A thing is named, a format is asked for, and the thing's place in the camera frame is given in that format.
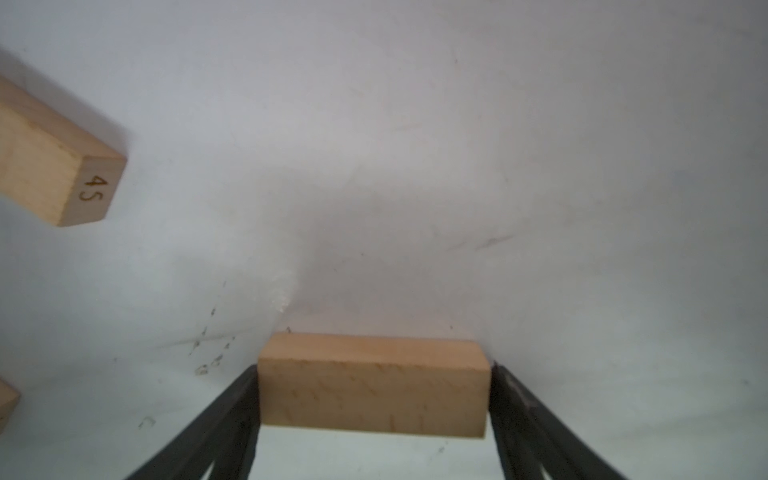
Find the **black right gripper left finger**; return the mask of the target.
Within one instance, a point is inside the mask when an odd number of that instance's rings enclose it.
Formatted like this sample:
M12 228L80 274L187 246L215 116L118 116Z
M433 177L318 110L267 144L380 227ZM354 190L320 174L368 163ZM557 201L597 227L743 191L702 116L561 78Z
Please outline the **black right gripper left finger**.
M131 479L246 479L261 426L257 366L247 368Z

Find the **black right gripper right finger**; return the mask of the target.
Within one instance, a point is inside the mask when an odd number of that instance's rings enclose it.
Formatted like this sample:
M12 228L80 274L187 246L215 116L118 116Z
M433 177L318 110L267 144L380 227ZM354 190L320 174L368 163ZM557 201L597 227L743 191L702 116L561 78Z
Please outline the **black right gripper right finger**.
M489 415L506 480L624 478L498 363L491 369Z

